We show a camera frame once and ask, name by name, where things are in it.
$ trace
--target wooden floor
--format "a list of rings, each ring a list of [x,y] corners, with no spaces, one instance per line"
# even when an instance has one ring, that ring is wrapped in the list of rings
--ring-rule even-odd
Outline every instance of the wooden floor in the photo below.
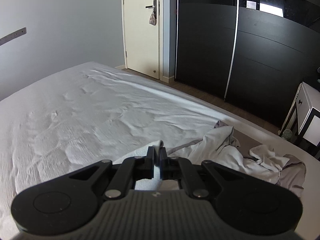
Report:
[[[253,115],[253,114],[250,114],[236,106],[233,106],[229,103],[225,103],[223,99],[221,98],[218,98],[216,96],[213,96],[213,95],[210,95],[206,92],[203,92],[199,89],[196,89],[196,88],[193,88],[193,87],[190,87],[188,85],[185,85],[185,84],[182,84],[182,83],[179,83],[179,82],[172,82],[170,84],[168,83],[165,83],[165,82],[162,82],[158,79],[155,79],[155,78],[152,78],[152,77],[149,77],[145,74],[142,74],[142,73],[139,73],[139,72],[136,72],[134,70],[131,70],[131,69],[123,69],[123,71],[126,71],[126,72],[129,72],[131,74],[135,74],[135,75],[138,75],[138,76],[141,76],[141,77],[144,77],[144,78],[147,78],[147,79],[150,79],[150,80],[153,80],[153,81],[156,81],[158,83],[161,83],[161,84],[164,84],[166,86],[169,86],[169,87],[172,87],[176,90],[179,90],[181,92],[184,92],[186,94],[189,94],[191,96],[194,96],[196,98],[199,98],[203,101],[206,101],[212,105],[215,105],[215,106],[218,106],[222,109],[225,109],[233,114],[236,114],[250,122],[253,122],[255,123],[256,125],[274,133],[274,134],[277,134],[277,131],[279,130],[278,127],[274,126],[273,124],[267,122],[267,121],[264,121],[262,120],[261,118]]]

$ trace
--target drawer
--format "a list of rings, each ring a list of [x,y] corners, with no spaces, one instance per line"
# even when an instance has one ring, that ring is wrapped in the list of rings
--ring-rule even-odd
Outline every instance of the drawer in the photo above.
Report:
[[[299,91],[297,100],[297,119],[298,119],[298,133],[300,133],[309,113],[311,112],[311,107],[308,104],[307,96],[305,90],[303,89],[303,85]]]
[[[311,142],[315,146],[320,142],[320,118],[316,115],[312,118],[306,133],[303,136],[307,141]]]

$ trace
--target door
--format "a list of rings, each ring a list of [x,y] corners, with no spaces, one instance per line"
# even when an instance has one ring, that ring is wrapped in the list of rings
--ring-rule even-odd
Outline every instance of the door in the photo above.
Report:
[[[127,68],[159,79],[159,23],[149,24],[158,0],[124,0],[124,35]]]
[[[223,98],[235,40],[235,0],[179,0],[176,80]]]
[[[239,0],[226,102],[281,127],[303,78],[316,77],[319,15],[313,1]]]

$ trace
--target cloth bag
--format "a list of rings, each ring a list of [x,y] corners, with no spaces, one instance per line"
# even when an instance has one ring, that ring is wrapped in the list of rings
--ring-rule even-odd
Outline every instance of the cloth bag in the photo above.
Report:
[[[157,19],[156,19],[155,12],[152,12],[150,19],[149,19],[149,24],[156,26],[156,23],[157,23]]]

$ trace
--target door handle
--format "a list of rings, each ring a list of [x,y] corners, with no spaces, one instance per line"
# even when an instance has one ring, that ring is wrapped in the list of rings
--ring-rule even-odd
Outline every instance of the door handle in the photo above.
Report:
[[[146,8],[153,8],[155,18],[157,18],[157,0],[153,0],[153,5],[146,6]]]

